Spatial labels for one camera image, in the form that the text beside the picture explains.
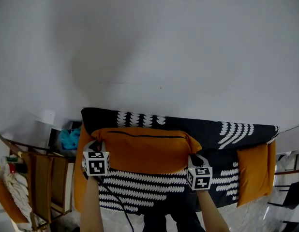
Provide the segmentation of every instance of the black cable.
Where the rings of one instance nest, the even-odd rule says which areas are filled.
[[[127,215],[127,212],[126,212],[126,209],[125,209],[125,207],[124,207],[124,204],[122,203],[122,201],[119,199],[119,197],[117,196],[117,195],[115,195],[104,183],[103,183],[103,181],[102,181],[102,179],[100,179],[98,176],[94,176],[94,178],[98,181],[98,183],[100,183],[101,184],[101,186],[103,186],[105,189],[107,189],[118,201],[119,201],[119,203],[120,203],[120,205],[121,205],[121,207],[122,207],[122,209],[124,210],[124,213],[125,213],[125,216],[126,216],[126,218],[127,218],[127,220],[128,220],[128,222],[129,222],[129,224],[130,224],[130,227],[131,227],[131,229],[132,229],[132,232],[135,232],[135,230],[134,230],[134,228],[133,228],[133,226],[132,226],[132,224],[131,224],[131,221],[129,220],[129,217],[128,217],[128,215]]]

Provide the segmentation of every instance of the fiducial marker cube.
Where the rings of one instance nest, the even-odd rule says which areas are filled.
[[[82,166],[88,176],[107,175],[110,168],[109,152],[83,151]]]
[[[192,190],[208,190],[211,187],[212,167],[188,168],[187,183]]]

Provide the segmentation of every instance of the orange cloth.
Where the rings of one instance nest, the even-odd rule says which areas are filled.
[[[275,142],[238,150],[240,187],[238,207],[269,196],[275,171]]]
[[[170,174],[187,167],[201,145],[179,130],[103,128],[91,134],[110,152],[110,167],[143,174]]]
[[[13,197],[4,185],[2,179],[0,179],[0,204],[15,223],[28,223],[28,220],[16,206]]]
[[[83,160],[83,150],[84,146],[90,141],[95,140],[91,137],[85,130],[84,124],[81,127],[81,134],[78,139],[78,146],[75,159],[74,167],[74,202],[77,211],[81,212],[83,207],[83,198],[86,191],[87,179],[84,177],[81,170],[82,160]]]

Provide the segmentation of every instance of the black pants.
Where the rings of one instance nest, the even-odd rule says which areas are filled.
[[[205,232],[201,227],[196,212],[175,212],[171,217],[177,223],[178,232]],[[143,232],[166,232],[166,219],[164,215],[144,215]]]

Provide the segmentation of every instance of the black and white fabric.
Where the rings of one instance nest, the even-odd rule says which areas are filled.
[[[121,199],[128,213],[136,214],[154,210],[167,214],[166,202],[171,197],[185,199],[188,190],[185,170],[174,174],[137,174],[110,169],[103,183]],[[114,195],[101,185],[99,198],[102,208],[123,211]]]
[[[135,114],[100,108],[84,108],[86,131],[114,127],[145,127],[167,131],[184,131],[195,138],[203,149],[230,149],[271,143],[279,127],[245,123],[214,122],[201,119]]]
[[[212,184],[209,193],[217,207],[237,203],[239,199],[239,163],[237,151],[201,150],[200,155],[209,161],[213,168]]]
[[[237,153],[234,150],[213,152],[210,157],[205,154],[213,169],[209,193],[217,207],[236,203],[239,193]],[[227,159],[231,164],[226,164],[222,159]],[[200,211],[196,192],[186,183],[186,174],[186,170],[174,174],[138,174],[110,169],[103,178],[103,184],[112,193],[100,185],[100,206],[122,212],[115,194],[128,213],[140,215],[155,212],[166,215],[175,209]]]

